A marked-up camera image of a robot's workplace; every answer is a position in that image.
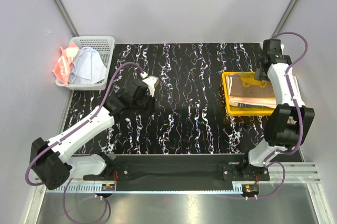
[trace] light blue cloth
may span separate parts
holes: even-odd
[[[71,84],[94,84],[105,78],[106,67],[99,52],[91,47],[81,48],[73,64],[69,77]]]

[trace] cable connector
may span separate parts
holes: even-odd
[[[141,73],[141,77],[142,77],[142,79],[145,79],[145,78],[148,77],[148,74],[146,72],[143,72],[143,73]]]

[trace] pink towel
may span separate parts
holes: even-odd
[[[68,84],[69,76],[71,69],[73,67],[72,62],[78,52],[80,50],[74,42],[70,44],[70,46],[66,49],[60,47],[62,51],[61,57],[57,60],[54,68],[53,73],[61,82],[65,85]]]

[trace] marble pattern surface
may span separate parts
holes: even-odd
[[[125,44],[116,45],[110,75],[124,62],[136,62],[160,78],[156,111],[120,121],[78,150],[116,154],[240,153],[263,138],[266,117],[226,114],[221,73],[254,71],[259,43]],[[140,71],[127,67],[111,93]],[[101,102],[104,91],[75,91],[65,129]]]

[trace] white plastic basket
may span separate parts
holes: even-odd
[[[109,75],[109,69],[112,60],[112,53],[115,47],[115,39],[109,36],[80,36],[72,38],[70,43],[74,42],[79,48],[85,46],[92,47],[97,50],[102,58],[102,62],[106,67],[106,74],[104,80],[99,81],[95,84],[63,84],[59,79],[56,78],[55,83],[57,86],[67,87],[73,91],[102,91],[106,88],[107,78]]]

